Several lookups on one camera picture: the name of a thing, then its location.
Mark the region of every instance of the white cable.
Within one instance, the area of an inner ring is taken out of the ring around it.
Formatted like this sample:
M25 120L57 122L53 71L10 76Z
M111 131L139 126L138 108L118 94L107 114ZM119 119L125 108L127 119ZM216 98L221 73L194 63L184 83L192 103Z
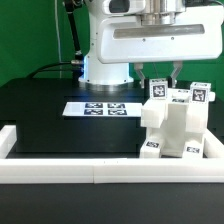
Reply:
M58 22L58 0L54 1L54 10L55 10L55 25L56 25L56 33L57 33L57 42L58 42L58 58L59 62L62 61L61 57L61 38L60 38L60 30L59 30L59 22Z

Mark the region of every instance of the black cable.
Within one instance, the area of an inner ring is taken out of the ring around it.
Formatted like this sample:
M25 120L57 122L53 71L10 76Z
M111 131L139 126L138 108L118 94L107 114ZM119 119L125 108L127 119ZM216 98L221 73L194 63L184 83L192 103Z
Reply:
M47 68L52 68L52 67L60 66L60 65L71 65L71 62L70 61L65 61L65 62L57 62L57 63L53 63L53 64L49 64L49 65L44 65L44 66L38 68L37 70L31 72L29 75L27 75L26 78L32 79L38 72L41 72L41 71L43 71L44 69L47 69Z
M224 7L224 4L220 1L208 1L208 3L214 3L214 4L222 5Z
M75 18L73 15L74 10L76 9L72 0L64 0L64 6L68 15L68 20L72 32L72 39L73 39L73 45L75 48L75 59L83 60L83 54L81 51L80 43L79 43L79 37L78 32L76 28Z

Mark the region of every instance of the white foam block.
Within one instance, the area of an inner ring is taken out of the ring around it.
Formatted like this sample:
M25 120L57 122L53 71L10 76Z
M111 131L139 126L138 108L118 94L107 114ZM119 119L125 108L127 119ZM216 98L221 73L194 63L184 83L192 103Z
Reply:
M147 138L140 150L140 158L160 158L164 140L157 137Z
M186 114L186 132L205 133L208 122L208 104L190 103Z
M166 100L149 99L142 107L141 126L160 128L166 114Z
M182 158L203 158L204 140L200 143L190 140L185 143Z
M16 142L16 126L6 125L0 131L0 159L6 158Z

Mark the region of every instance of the marker sticker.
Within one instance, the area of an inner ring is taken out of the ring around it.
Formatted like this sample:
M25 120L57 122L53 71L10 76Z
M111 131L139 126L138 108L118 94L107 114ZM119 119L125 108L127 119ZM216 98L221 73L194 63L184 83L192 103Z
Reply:
M126 110L108 110L108 114L112 116L126 116L127 111Z
M125 108L125 104L124 103L108 103L107 104L108 108L114 108L114 109L118 109L118 108Z
M92 115L92 116L103 115L103 110L86 109L86 110L84 111L84 115Z
M151 148L159 148L159 143L147 142L146 146L151 147Z
M193 148L193 147L187 147L187 152L199 153L200 152L200 149Z
M103 108L102 103L86 103L85 108Z

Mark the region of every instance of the white block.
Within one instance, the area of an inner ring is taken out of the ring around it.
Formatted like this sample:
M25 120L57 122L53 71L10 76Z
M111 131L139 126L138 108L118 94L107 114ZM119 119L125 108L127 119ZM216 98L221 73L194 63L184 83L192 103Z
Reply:
M0 131L0 159L6 158L16 142L16 126L6 125Z
M168 83L166 79L150 79L150 99L166 99Z
M141 126L160 128L166 115L166 101L149 99L142 107Z
M207 104L209 102L210 83L193 82L190 90L190 103Z
M182 158L199 159L203 158L204 140L200 143L190 140L185 143Z
M186 114L186 132L205 133L208 123L208 104L190 103Z
M140 150L140 158L160 158L160 151L164 145L161 138L147 138Z

